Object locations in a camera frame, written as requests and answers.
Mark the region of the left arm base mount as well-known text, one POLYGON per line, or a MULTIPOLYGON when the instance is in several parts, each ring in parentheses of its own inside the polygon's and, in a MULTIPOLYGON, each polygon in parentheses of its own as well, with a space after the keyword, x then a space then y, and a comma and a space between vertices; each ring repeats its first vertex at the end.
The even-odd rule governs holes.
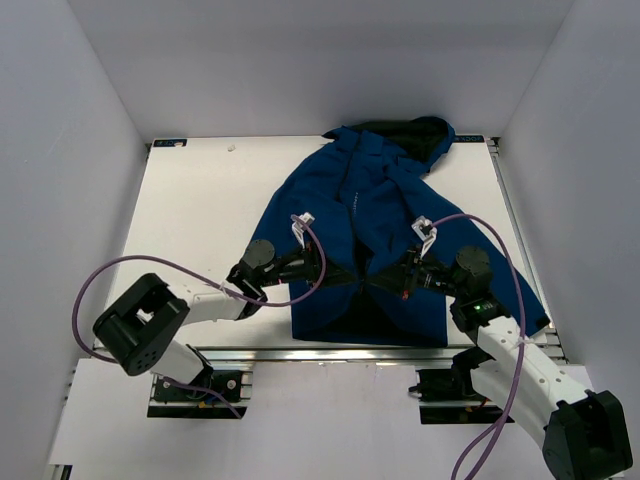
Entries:
POLYGON ((252 396, 253 371, 247 365, 214 364, 195 386, 153 377, 147 406, 152 419, 240 420, 252 396))

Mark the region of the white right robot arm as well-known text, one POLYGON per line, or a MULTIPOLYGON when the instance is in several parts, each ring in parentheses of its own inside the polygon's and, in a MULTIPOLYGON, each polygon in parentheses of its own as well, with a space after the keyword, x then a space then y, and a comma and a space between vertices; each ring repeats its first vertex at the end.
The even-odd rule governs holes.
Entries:
POLYGON ((483 466, 509 419, 536 442, 556 479, 607 479, 630 469, 633 455, 618 398, 588 389, 527 336, 526 316, 512 317, 490 289, 485 251, 464 247, 449 267, 429 259, 440 224, 418 217, 412 228, 421 246, 373 282, 402 299, 418 289, 453 299, 453 321, 474 345, 454 357, 452 388, 466 399, 482 395, 502 411, 480 434, 488 443, 468 476, 483 466))

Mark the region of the blue and black jacket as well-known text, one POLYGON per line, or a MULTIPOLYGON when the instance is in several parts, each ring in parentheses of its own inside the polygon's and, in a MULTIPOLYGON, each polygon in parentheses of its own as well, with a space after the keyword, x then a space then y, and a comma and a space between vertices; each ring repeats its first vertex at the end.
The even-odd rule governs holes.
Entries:
POLYGON ((297 245, 292 219, 309 213, 327 260, 348 272, 347 284, 324 283, 312 291, 306 281, 289 287, 295 299, 295 339, 335 343, 443 347, 448 342, 442 294, 418 290, 391 293, 373 279, 397 263, 419 238, 419 217, 437 224, 432 254, 444 264, 466 246, 486 251, 493 270, 492 292, 535 335, 549 322, 542 303, 502 252, 461 210, 425 183, 446 154, 454 129, 438 117, 344 126, 326 134, 326 144, 307 157, 273 194, 254 238, 277 254, 297 245))

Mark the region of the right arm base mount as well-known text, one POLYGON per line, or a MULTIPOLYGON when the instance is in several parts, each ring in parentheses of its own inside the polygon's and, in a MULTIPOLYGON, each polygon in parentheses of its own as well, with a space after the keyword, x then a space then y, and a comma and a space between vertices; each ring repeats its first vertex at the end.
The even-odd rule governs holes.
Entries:
POLYGON ((502 410, 477 393, 465 393, 449 369, 416 371, 408 394, 418 400, 422 425, 490 425, 502 410))

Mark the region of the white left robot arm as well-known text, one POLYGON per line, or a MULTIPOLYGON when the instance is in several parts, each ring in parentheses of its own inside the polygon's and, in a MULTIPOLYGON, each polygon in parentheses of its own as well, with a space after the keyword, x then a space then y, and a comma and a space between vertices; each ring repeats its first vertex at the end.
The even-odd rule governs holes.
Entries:
POLYGON ((354 282, 311 233, 313 220, 309 213, 294 218, 298 245, 283 256, 267 240, 252 241, 223 285, 179 287, 155 273, 141 276, 96 320, 95 336, 127 375, 152 372, 188 398, 202 398, 213 387, 213 369, 195 348, 175 341, 183 325, 248 318, 267 305, 269 286, 303 282, 315 293, 354 282))

